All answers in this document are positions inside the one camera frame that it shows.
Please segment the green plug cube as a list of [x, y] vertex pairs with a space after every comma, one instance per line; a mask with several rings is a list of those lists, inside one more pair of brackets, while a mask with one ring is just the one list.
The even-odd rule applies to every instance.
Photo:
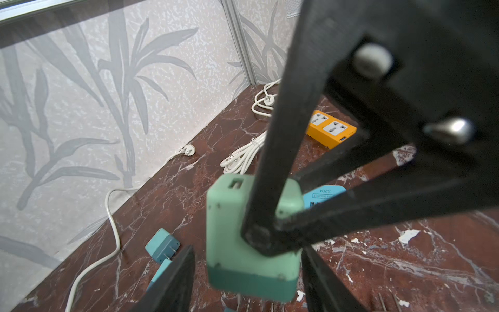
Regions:
[[240, 234], [254, 179], [224, 174], [207, 192], [209, 283], [224, 292], [289, 302], [297, 291], [301, 250], [265, 257]]

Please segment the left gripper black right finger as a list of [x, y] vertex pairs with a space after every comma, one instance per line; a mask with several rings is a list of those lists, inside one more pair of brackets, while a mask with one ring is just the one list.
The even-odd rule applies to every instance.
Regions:
[[366, 311], [313, 247], [303, 249], [301, 266], [308, 311]]

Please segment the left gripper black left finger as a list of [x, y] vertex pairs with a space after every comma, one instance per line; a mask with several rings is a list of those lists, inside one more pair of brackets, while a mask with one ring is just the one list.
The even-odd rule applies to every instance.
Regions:
[[187, 246], [131, 311], [189, 311], [195, 275], [195, 251]]

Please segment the blue power strip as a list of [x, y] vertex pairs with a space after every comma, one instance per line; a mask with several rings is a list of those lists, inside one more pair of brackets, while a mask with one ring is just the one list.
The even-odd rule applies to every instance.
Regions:
[[345, 191], [346, 189], [340, 185], [323, 185], [303, 195], [304, 207], [309, 209]]

